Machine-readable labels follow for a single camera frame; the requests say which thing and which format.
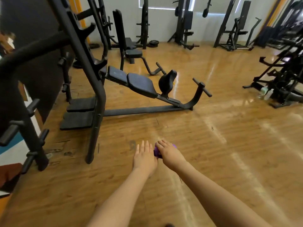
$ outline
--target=hardwood floor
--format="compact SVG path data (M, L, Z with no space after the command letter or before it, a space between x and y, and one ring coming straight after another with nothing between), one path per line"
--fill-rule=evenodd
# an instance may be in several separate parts
M101 50L93 51L96 58ZM20 182L0 221L1 227L80 227L131 171L134 144L165 138L210 179L237 196L275 227L303 226L303 108L273 109L243 89L265 66L260 56L274 59L277 51L227 52L211 46L192 51L160 43L143 51L151 69L158 61L168 72L178 71L170 96L186 103L206 84L212 98L202 95L194 111L141 114L103 119L95 159L84 161L89 130L60 131L67 103L60 93L44 127L51 130L44 146L52 153L43 172L33 166ZM109 64L119 67L119 51L109 52ZM142 60L125 64L125 71L147 76ZM72 69L72 96L93 96L82 70ZM159 76L150 76L159 92ZM123 86L105 82L106 108L165 105ZM131 227L214 226L179 177L160 160L134 209Z

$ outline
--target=purple dumbbell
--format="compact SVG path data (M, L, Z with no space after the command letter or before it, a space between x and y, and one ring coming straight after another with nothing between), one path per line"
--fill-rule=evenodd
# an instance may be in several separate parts
M162 155L161 155L159 149L156 147L156 145L155 145L155 147L154 147L154 156L157 157L157 158L162 159Z

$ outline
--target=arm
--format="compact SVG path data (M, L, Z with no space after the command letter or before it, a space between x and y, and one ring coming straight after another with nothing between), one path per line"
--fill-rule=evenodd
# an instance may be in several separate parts
M87 227L127 227L138 196L157 168L153 147L147 141L137 145L133 171L123 184L102 204Z
M180 176L217 227L270 227L238 198L197 171L171 143L163 140L156 146L164 164Z

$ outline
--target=plastic bottle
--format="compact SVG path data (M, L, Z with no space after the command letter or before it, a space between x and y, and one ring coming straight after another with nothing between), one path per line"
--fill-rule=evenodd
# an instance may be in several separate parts
M260 94L258 95L258 98L260 99L260 98L262 98L263 96L265 96L266 93L267 93L267 91L268 91L268 87L267 87L267 86L264 86L263 88L261 88Z
M274 93L274 89L272 88L271 90L269 90L268 92L267 92L267 94L264 96L264 100L268 100L270 97L271 97L271 95Z

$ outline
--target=hand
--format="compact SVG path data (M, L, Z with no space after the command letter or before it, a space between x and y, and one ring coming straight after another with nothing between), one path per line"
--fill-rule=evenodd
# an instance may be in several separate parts
M170 142L162 140L156 143L156 147L159 149L163 163L171 170L176 171L177 167L186 162L181 152L175 148Z
M134 154L133 171L139 169L141 172L151 177L156 171L158 166L158 158L154 156L154 149L148 141L144 144L142 141L141 146L137 145Z

